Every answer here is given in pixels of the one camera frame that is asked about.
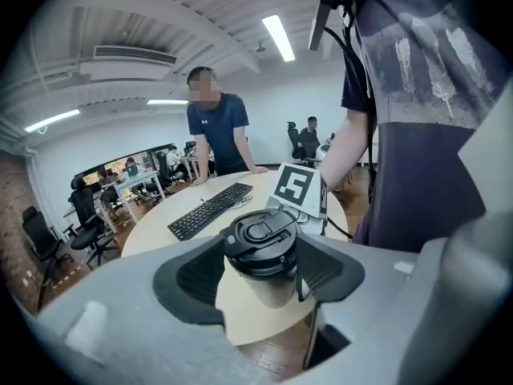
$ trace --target man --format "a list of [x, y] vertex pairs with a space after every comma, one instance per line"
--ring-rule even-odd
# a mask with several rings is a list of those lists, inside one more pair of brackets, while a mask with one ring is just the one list
[[[127, 162], [125, 163], [125, 167], [131, 167], [132, 165], [135, 165], [137, 167], [137, 172], [147, 172], [147, 169], [142, 168], [139, 164], [137, 164], [134, 160], [134, 157], [128, 157]], [[151, 181], [146, 181], [145, 184], [151, 184]], [[130, 188], [130, 191], [132, 191], [136, 196], [139, 197], [142, 201], [150, 201], [150, 197], [144, 196], [141, 192], [143, 191], [144, 186], [142, 184], [139, 184], [137, 187]]]
[[189, 131], [196, 140], [196, 153], [200, 178], [192, 185], [208, 179], [208, 146], [216, 158], [218, 176], [234, 172], [268, 171], [257, 167], [251, 157], [244, 128], [249, 125], [248, 115], [240, 97], [221, 92], [212, 68], [197, 67], [187, 77], [191, 104], [187, 108]]
[[[357, 11], [380, 144], [372, 204], [353, 242], [419, 252], [484, 213], [458, 151], [500, 96], [511, 64], [475, 28], [487, 26], [476, 13], [471, 0], [365, 0]], [[320, 166], [329, 188], [369, 145], [350, 72], [342, 106], [347, 119]]]
[[321, 145], [317, 138], [317, 118], [311, 116], [308, 118], [308, 127], [301, 130], [299, 134], [299, 147], [305, 150], [305, 158], [315, 158], [317, 147]]
[[166, 154], [166, 163], [169, 169], [175, 173], [175, 177], [178, 179], [178, 182], [184, 183], [184, 178], [187, 177], [187, 169], [183, 163], [180, 163], [181, 159], [182, 156], [176, 149], [176, 146], [172, 145], [169, 148], [168, 154]]
[[114, 189], [114, 184], [118, 184], [120, 182], [121, 180], [115, 176], [109, 176], [105, 168], [98, 170], [98, 183], [102, 190], [104, 190], [101, 196], [101, 201], [113, 218], [117, 218], [117, 214], [112, 208], [112, 203], [118, 200], [118, 193]]

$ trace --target navy t-shirt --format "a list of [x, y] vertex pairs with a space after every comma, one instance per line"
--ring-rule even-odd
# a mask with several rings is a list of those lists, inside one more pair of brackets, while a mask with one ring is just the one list
[[299, 142], [303, 145], [303, 149], [305, 150], [305, 157], [315, 158], [317, 147], [321, 145], [321, 143], [319, 143], [319, 139], [317, 138], [317, 130], [309, 132], [308, 127], [303, 128], [299, 133]]
[[187, 108], [189, 131], [193, 136], [205, 134], [214, 151], [216, 165], [223, 168], [243, 164], [244, 160], [233, 140], [233, 129], [249, 125], [242, 99], [234, 94], [221, 93], [221, 101], [213, 110], [201, 110], [200, 104]]
[[[372, 204], [354, 242], [419, 252], [484, 214], [458, 151], [512, 69], [473, 26], [474, 12], [470, 0], [366, 0], [359, 10], [379, 156]], [[363, 111], [348, 78], [342, 106]]]

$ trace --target black office chair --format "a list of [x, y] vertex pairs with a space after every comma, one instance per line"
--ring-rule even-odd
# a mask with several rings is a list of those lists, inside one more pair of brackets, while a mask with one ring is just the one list
[[196, 142], [195, 141], [188, 141], [187, 143], [185, 143], [185, 148], [184, 148], [184, 155], [187, 156], [189, 152], [192, 151], [192, 149], [196, 146]]
[[[163, 152], [157, 152], [156, 153], [157, 161], [159, 161], [159, 175], [157, 176], [157, 180], [160, 182], [160, 186], [162, 187], [162, 190], [164, 191], [164, 195], [171, 196], [173, 192], [169, 192], [166, 187], [170, 187], [173, 184], [173, 173], [168, 167], [168, 160], [166, 158], [166, 155]], [[148, 184], [146, 185], [146, 191], [149, 193], [155, 193], [159, 191], [159, 188], [157, 187], [157, 184]], [[157, 193], [155, 198], [155, 204], [158, 204], [159, 200], [162, 198], [160, 193]]]
[[82, 229], [79, 235], [71, 242], [72, 249], [92, 248], [93, 254], [87, 260], [87, 265], [98, 258], [98, 266], [101, 265], [101, 257], [105, 258], [103, 253], [116, 247], [108, 247], [114, 240], [114, 236], [106, 233], [106, 227], [103, 220], [98, 217], [93, 200], [91, 187], [87, 187], [81, 176], [76, 176], [71, 182], [71, 203], [75, 206], [77, 217], [79, 218]]
[[[63, 240], [57, 236], [54, 227], [50, 227], [52, 231], [50, 232], [50, 229], [46, 226], [44, 216], [35, 207], [31, 206], [23, 211], [22, 219], [23, 231], [25, 231], [32, 245], [35, 256], [40, 262], [49, 260], [42, 279], [42, 284], [45, 285], [51, 279], [50, 276], [55, 266], [60, 267], [64, 261], [70, 260], [75, 262], [75, 260], [69, 253], [57, 257], [57, 251]], [[73, 225], [66, 228], [64, 232], [76, 235]]]
[[292, 143], [292, 158], [296, 160], [303, 160], [305, 158], [305, 150], [303, 147], [299, 147], [299, 132], [297, 132], [296, 123], [289, 121], [287, 123], [289, 128], [287, 133], [289, 134], [290, 142]]

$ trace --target brick wall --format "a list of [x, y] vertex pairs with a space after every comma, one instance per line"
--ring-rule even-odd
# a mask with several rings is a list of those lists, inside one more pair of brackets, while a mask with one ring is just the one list
[[25, 158], [0, 151], [0, 269], [10, 292], [34, 314], [39, 287], [33, 280], [25, 287], [22, 279], [30, 270], [41, 281], [44, 265], [32, 254], [22, 229], [22, 212], [31, 205], [38, 207]]

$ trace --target person's hand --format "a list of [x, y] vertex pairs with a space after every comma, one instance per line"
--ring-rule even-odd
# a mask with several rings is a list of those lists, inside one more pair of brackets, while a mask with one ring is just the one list
[[267, 172], [269, 171], [266, 167], [257, 167], [255, 166], [254, 168], [251, 169], [251, 173], [253, 174], [261, 174], [263, 172]]
[[192, 187], [196, 187], [197, 185], [202, 185], [203, 183], [206, 183], [208, 180], [207, 176], [201, 176], [199, 178], [196, 178], [194, 182], [192, 183]]

